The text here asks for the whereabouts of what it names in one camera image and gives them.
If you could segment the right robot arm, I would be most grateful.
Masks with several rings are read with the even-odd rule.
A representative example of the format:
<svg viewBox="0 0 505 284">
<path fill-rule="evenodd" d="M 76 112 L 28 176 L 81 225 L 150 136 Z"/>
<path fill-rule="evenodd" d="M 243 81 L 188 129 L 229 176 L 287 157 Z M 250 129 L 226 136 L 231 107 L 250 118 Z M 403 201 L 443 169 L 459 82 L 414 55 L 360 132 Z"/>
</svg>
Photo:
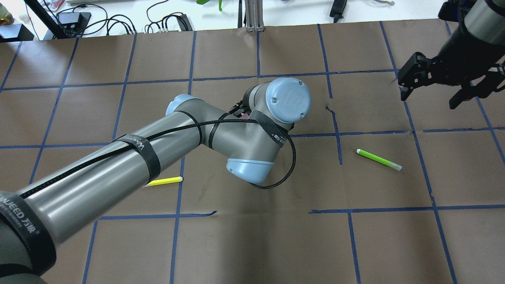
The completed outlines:
<svg viewBox="0 0 505 284">
<path fill-rule="evenodd" d="M 438 14 L 458 27 L 440 52 L 429 59 L 415 52 L 398 72 L 400 99 L 432 84 L 460 86 L 449 100 L 451 110 L 475 97 L 485 99 L 504 89 L 504 1 L 448 0 Z"/>
</svg>

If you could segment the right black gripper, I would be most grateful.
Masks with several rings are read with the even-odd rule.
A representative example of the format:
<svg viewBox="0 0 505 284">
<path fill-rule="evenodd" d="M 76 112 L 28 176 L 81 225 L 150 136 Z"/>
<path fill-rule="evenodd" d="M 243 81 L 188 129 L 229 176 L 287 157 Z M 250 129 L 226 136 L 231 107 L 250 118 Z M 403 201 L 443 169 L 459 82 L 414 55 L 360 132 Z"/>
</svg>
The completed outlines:
<svg viewBox="0 0 505 284">
<path fill-rule="evenodd" d="M 475 97 L 487 98 L 490 91 L 500 91 L 504 72 L 489 70 L 497 67 L 503 56 L 503 44 L 487 43 L 467 28 L 457 28 L 434 58 L 415 52 L 406 61 L 398 73 L 400 100 L 405 102 L 415 88 L 434 83 L 461 86 L 449 100 L 451 110 Z M 476 86 L 469 82 L 480 77 L 483 79 Z"/>
</svg>

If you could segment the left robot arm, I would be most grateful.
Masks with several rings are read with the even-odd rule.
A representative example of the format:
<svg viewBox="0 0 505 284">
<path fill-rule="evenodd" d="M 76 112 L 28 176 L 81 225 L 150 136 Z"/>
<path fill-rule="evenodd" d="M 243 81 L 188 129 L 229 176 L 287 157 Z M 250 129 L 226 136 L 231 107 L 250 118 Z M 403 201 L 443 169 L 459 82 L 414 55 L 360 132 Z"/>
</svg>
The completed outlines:
<svg viewBox="0 0 505 284">
<path fill-rule="evenodd" d="M 57 247 L 200 145 L 227 157 L 226 169 L 258 189 L 311 105 L 308 86 L 276 78 L 249 88 L 223 111 L 181 94 L 166 115 L 24 187 L 1 191 L 1 283 L 43 284 Z"/>
</svg>

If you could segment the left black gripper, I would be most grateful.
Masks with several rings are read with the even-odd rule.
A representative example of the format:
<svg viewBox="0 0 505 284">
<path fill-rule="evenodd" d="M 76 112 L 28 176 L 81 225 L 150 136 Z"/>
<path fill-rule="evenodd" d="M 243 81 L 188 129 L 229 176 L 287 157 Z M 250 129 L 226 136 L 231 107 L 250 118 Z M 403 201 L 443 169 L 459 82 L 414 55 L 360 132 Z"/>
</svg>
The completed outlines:
<svg viewBox="0 0 505 284">
<path fill-rule="evenodd" d="M 240 119 L 240 116 L 243 112 L 249 112 L 250 119 L 248 120 L 254 120 L 255 117 L 251 114 L 254 109 L 255 103 L 253 101 L 242 99 L 230 109 L 230 115 L 233 115 L 234 117 Z"/>
</svg>

